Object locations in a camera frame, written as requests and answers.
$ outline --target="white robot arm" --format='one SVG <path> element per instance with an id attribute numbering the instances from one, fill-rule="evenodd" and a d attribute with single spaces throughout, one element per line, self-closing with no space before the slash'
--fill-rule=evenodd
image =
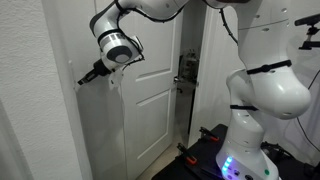
<path id="1" fill-rule="evenodd" d="M 143 56 L 139 39 L 128 37 L 120 29 L 119 21 L 135 11 L 155 22 L 172 20 L 189 0 L 114 0 L 106 9 L 94 16 L 90 29 L 97 38 L 101 51 L 106 55 L 94 64 L 94 69 L 78 83 L 88 83 L 98 75 L 105 76 L 123 65 Z"/>
<path id="2" fill-rule="evenodd" d="M 119 20 L 130 11 L 158 22 L 173 19 L 189 0 L 115 0 L 97 14 L 90 28 L 104 60 L 94 64 L 78 83 L 105 76 L 142 55 L 137 37 L 129 38 Z M 264 127 L 252 116 L 260 110 L 280 119 L 303 114 L 310 93 L 291 69 L 286 53 L 290 0 L 203 0 L 212 8 L 233 7 L 238 15 L 239 56 L 246 69 L 227 79 L 232 119 L 223 147 L 216 157 L 224 179 L 278 180 L 276 166 L 260 149 Z"/>

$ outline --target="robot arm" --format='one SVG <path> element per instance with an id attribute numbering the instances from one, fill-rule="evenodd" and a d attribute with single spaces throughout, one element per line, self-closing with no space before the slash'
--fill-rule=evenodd
<path id="1" fill-rule="evenodd" d="M 115 0 L 94 16 L 90 29 L 96 37 L 105 57 L 94 63 L 90 71 L 78 83 L 88 83 L 98 75 L 106 76 L 121 66 L 142 56 L 143 46 L 139 39 L 128 37 L 119 27 L 119 21 L 135 11 L 155 22 L 167 22 L 175 18 L 189 0 Z"/>

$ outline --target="white wall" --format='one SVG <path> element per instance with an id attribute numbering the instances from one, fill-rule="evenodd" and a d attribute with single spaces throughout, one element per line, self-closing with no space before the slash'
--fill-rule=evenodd
<path id="1" fill-rule="evenodd" d="M 0 100 L 0 179 L 31 180 L 32 174 Z"/>
<path id="2" fill-rule="evenodd" d="M 291 33 L 288 42 L 288 53 L 294 62 L 294 71 L 305 86 L 308 86 L 320 69 L 320 51 L 300 51 L 303 41 L 306 39 L 307 27 L 294 27 L 296 19 L 317 14 L 320 4 L 317 0 L 292 0 Z M 237 35 L 237 18 L 233 9 L 226 9 L 227 21 L 235 35 Z M 199 81 L 197 89 L 193 125 L 191 129 L 189 145 L 192 145 L 199 137 L 200 126 L 213 128 L 217 124 L 229 124 L 230 100 L 229 91 L 226 86 L 226 77 L 232 70 L 244 68 L 238 57 L 237 46 L 228 36 L 222 26 L 221 18 L 217 10 L 209 10 L 205 25 L 205 35 L 202 51 L 202 63 L 200 64 Z M 320 122 L 319 118 L 319 80 L 311 90 L 312 105 L 300 118 L 309 137 L 320 147 Z M 299 160 L 304 162 L 318 163 L 320 154 L 317 153 L 304 138 L 296 120 L 281 121 L 267 115 L 263 119 L 268 122 L 269 127 L 266 139 L 271 142 L 279 142 L 284 148 L 292 152 Z"/>
<path id="3" fill-rule="evenodd" d="M 199 0 L 190 0 L 183 11 L 181 52 L 194 49 L 200 55 L 206 4 Z"/>
<path id="4" fill-rule="evenodd" d="M 43 0 L 50 37 L 77 145 L 79 161 L 88 153 L 93 179 L 126 179 L 122 101 L 107 78 L 75 91 L 76 81 L 100 58 L 89 22 L 111 0 Z M 81 142 L 85 138 L 86 152 Z"/>
<path id="5" fill-rule="evenodd" d="M 83 179 L 41 1 L 3 0 L 0 12 L 0 99 L 27 176 Z"/>

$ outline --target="door handle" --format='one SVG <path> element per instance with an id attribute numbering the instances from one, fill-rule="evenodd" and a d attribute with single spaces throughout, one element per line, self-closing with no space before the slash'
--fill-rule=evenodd
<path id="1" fill-rule="evenodd" d="M 174 77 L 173 78 L 173 83 L 177 84 L 177 83 L 181 83 L 182 82 L 182 79 L 178 76 Z"/>

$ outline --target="white door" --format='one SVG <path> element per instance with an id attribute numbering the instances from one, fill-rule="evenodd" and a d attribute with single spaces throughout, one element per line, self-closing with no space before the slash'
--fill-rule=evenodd
<path id="1" fill-rule="evenodd" d="M 98 11 L 110 2 L 97 0 Z M 139 37 L 146 58 L 125 70 L 121 85 L 128 179 L 135 179 L 172 142 L 182 15 L 163 24 L 131 13 L 120 26 Z"/>

